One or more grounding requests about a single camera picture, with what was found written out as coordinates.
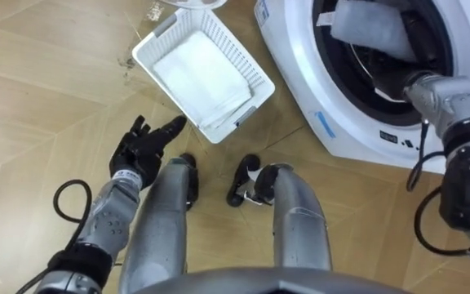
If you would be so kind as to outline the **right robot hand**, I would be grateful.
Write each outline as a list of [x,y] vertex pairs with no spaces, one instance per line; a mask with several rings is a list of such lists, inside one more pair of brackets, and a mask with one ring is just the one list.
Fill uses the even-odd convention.
[[372,78],[375,88],[393,100],[406,101],[404,89],[413,74],[409,69],[379,73]]

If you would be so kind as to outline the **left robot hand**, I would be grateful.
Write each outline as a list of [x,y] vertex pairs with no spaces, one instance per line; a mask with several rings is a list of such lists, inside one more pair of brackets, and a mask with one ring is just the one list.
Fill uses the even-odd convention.
[[110,176],[129,170],[140,178],[140,189],[149,187],[156,179],[162,165],[164,149],[184,129],[187,118],[178,115],[167,124],[152,130],[139,115],[130,130],[119,141],[110,161]]

